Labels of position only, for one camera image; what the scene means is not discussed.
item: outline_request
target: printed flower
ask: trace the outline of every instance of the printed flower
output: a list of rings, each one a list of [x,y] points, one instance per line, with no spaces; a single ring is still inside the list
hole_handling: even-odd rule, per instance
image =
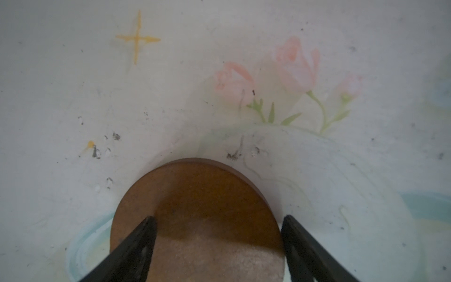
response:
[[[222,70],[215,73],[215,90],[225,100],[247,105],[254,99],[255,83],[246,68],[238,63],[226,62]]]
[[[284,86],[292,92],[306,93],[313,89],[318,73],[319,51],[305,54],[298,37],[289,38],[272,54]]]
[[[346,78],[335,87],[333,95],[341,96],[344,103],[351,101],[362,93],[362,77],[360,75],[348,74]]]

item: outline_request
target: brown round object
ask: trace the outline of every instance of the brown round object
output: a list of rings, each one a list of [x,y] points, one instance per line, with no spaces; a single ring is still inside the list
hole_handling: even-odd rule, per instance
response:
[[[122,198],[110,250],[146,217],[158,232],[147,281],[282,281],[277,222],[241,173],[205,159],[168,163]]]

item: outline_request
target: brown disc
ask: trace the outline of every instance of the brown disc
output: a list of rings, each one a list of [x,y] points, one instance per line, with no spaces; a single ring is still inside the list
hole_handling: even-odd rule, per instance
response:
[[[122,198],[110,250],[146,217],[158,232],[147,281],[282,281],[284,252],[269,207],[236,170],[204,159],[168,163]]]

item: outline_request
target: yellow cross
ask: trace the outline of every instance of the yellow cross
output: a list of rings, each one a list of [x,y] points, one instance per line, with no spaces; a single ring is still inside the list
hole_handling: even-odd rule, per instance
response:
[[[141,10],[138,11],[138,26],[136,28],[136,33],[134,36],[132,35],[116,35],[116,38],[123,39],[125,42],[133,40],[135,42],[135,65],[138,63],[138,43],[140,40],[144,40],[145,43],[150,42],[159,42],[160,39],[156,37],[150,36],[139,36],[139,30],[141,29]]]

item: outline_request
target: pink flower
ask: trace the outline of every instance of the pink flower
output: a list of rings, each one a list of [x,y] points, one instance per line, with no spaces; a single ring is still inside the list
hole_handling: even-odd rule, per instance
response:
[[[313,89],[318,73],[319,51],[304,54],[298,37],[290,37],[272,55],[282,84],[289,90],[306,93]]]
[[[346,78],[335,87],[333,94],[338,94],[345,102],[356,98],[362,93],[362,77],[360,75],[348,74]]]
[[[215,90],[233,104],[247,105],[253,101],[255,82],[246,68],[238,63],[225,62],[215,73]]]

